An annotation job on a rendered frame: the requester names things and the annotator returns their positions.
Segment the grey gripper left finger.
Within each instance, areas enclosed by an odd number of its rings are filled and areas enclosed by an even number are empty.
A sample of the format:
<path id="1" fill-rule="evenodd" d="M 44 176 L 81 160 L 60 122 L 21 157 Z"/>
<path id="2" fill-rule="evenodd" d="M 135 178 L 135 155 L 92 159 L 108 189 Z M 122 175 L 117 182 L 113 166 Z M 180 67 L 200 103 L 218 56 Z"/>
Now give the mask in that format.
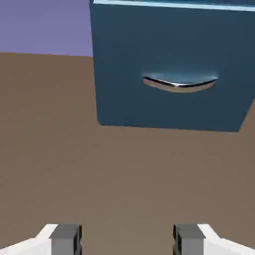
<path id="1" fill-rule="evenodd" d="M 0 255 L 82 255 L 82 225 L 46 224 L 34 238 L 0 248 Z"/>

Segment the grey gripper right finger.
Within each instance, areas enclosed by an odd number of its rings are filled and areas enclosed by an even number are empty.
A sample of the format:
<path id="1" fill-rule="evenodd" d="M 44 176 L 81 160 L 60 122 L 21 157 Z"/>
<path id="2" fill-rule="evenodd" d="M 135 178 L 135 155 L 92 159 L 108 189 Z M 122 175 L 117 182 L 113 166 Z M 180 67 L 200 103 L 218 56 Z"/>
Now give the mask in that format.
<path id="1" fill-rule="evenodd" d="M 173 238 L 173 255 L 255 255 L 255 248 L 220 238 L 209 224 L 175 224 Z"/>

